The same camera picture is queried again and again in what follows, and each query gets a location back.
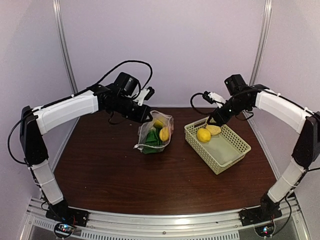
beige basket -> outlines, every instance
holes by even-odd
[[[212,136],[209,142],[200,142],[197,131],[207,126],[207,120],[208,117],[184,126],[185,140],[218,175],[243,159],[251,146],[227,125],[223,125],[221,133]]]

vertical metal post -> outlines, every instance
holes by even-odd
[[[63,25],[63,21],[62,21],[61,10],[60,10],[60,0],[53,0],[53,11],[54,11],[57,30],[58,30],[58,36],[59,36],[59,40],[60,40],[60,46],[61,46],[64,66],[65,66],[65,69],[66,69],[66,72],[67,72],[67,75],[69,78],[72,93],[76,94],[78,92],[78,88],[77,88],[77,84],[75,81],[74,73],[72,71],[69,52],[68,52],[68,48],[67,48],[64,25]]]
[[[271,21],[271,13],[272,13],[272,0],[265,0],[260,39],[258,43],[258,49],[256,52],[249,85],[254,85],[257,80],[260,65],[262,62],[263,52],[267,42],[267,36],[268,36],[270,21]]]

lemon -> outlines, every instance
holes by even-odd
[[[196,133],[197,138],[200,142],[207,143],[211,139],[211,133],[208,129],[200,128],[198,132]]]
[[[221,133],[221,127],[215,125],[207,125],[205,129],[209,130],[211,136],[218,135]]]
[[[170,137],[170,130],[167,126],[165,126],[164,128],[162,128],[159,132],[159,137],[161,139],[162,142],[168,141],[169,137]]]
[[[157,129],[162,129],[164,127],[164,123],[159,119],[156,119],[153,126],[156,127]]]

green object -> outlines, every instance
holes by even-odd
[[[145,145],[148,145],[148,146],[161,146],[162,145],[162,141],[159,137],[159,133],[160,133],[160,130],[159,128],[155,128],[155,127],[152,127],[150,129],[150,131],[148,132],[147,136],[146,136],[146,139],[145,139]],[[154,154],[154,153],[159,153],[159,149],[157,148],[152,148],[152,147],[147,147],[145,146],[142,150],[142,152],[144,154]]]
[[[251,146],[227,125],[223,125],[221,133],[212,136],[209,142],[200,142],[197,132],[207,126],[207,120],[208,117],[184,126],[185,140],[218,175],[243,159]]]

wooden table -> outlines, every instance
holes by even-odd
[[[191,108],[159,108],[174,118],[164,152],[133,149],[139,124],[109,125],[105,112],[81,117],[55,170],[70,206],[124,214],[192,214],[255,206],[276,181],[249,124],[228,126],[252,150],[219,175],[185,141],[184,126],[203,116]]]

